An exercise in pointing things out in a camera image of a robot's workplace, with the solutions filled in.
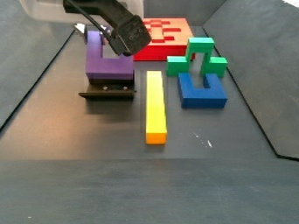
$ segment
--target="green l-shaped block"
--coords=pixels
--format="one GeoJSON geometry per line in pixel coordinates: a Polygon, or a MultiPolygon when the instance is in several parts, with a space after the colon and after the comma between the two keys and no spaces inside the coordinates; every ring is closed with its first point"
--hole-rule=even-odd
{"type": "Polygon", "coordinates": [[[193,53],[204,53],[200,74],[216,74],[222,77],[228,66],[225,58],[210,57],[210,51],[214,46],[212,38],[189,38],[184,56],[166,57],[166,75],[177,76],[178,73],[188,73],[193,53]]]}

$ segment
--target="gray floor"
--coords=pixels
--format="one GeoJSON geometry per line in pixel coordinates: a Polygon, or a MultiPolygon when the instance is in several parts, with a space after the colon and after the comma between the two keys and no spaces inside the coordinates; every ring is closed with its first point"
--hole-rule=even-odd
{"type": "Polygon", "coordinates": [[[84,52],[72,36],[1,132],[1,222],[296,223],[299,165],[276,159],[228,74],[222,110],[180,108],[164,62],[134,63],[133,101],[85,101],[84,52]],[[162,71],[164,147],[145,146],[146,70],[162,71]]]}

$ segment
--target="toy block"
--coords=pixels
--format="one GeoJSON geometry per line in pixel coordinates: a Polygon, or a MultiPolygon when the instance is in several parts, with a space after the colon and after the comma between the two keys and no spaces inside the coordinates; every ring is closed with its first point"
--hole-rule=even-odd
{"type": "Polygon", "coordinates": [[[160,71],[146,72],[145,143],[165,144],[164,84],[160,71]]]}
{"type": "Polygon", "coordinates": [[[133,57],[120,55],[116,59],[102,58],[102,40],[98,31],[88,31],[85,72],[89,80],[132,80],[134,77],[133,57]]]}
{"type": "Polygon", "coordinates": [[[172,56],[166,58],[166,75],[176,76],[178,73],[188,73],[190,56],[194,53],[204,53],[200,74],[213,73],[217,74],[218,77],[222,77],[228,62],[225,58],[210,57],[213,46],[212,38],[189,38],[185,55],[182,57],[172,56]]]}
{"type": "Polygon", "coordinates": [[[224,71],[228,66],[225,58],[221,57],[209,57],[205,62],[201,63],[200,74],[216,74],[218,77],[222,77],[224,71]]]}
{"type": "Polygon", "coordinates": [[[193,53],[206,53],[210,55],[214,46],[212,38],[189,38],[185,57],[190,58],[193,53]]]}
{"type": "Polygon", "coordinates": [[[152,41],[134,55],[134,60],[160,61],[166,60],[166,56],[182,56],[192,37],[185,18],[144,18],[144,25],[152,41]]]}
{"type": "Polygon", "coordinates": [[[206,73],[202,78],[204,88],[194,88],[188,73],[178,74],[178,93],[184,109],[221,109],[228,97],[214,73],[206,73]]]}
{"type": "Polygon", "coordinates": [[[189,61],[185,57],[168,56],[166,57],[166,75],[177,76],[178,73],[188,73],[189,71],[189,61]]]}

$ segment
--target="red flat board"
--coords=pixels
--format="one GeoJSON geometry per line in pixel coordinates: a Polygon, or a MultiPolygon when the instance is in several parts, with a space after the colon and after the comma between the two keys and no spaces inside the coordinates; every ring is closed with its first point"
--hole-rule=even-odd
{"type": "Polygon", "coordinates": [[[166,60],[166,56],[184,56],[192,37],[185,18],[144,18],[144,25],[152,41],[134,55],[134,60],[166,60]]]}

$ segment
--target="long yellow block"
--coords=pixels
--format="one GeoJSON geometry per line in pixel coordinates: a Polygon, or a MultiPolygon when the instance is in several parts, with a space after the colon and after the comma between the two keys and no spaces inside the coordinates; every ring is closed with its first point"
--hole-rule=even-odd
{"type": "Polygon", "coordinates": [[[165,144],[164,83],[160,71],[146,72],[145,143],[165,144]]]}

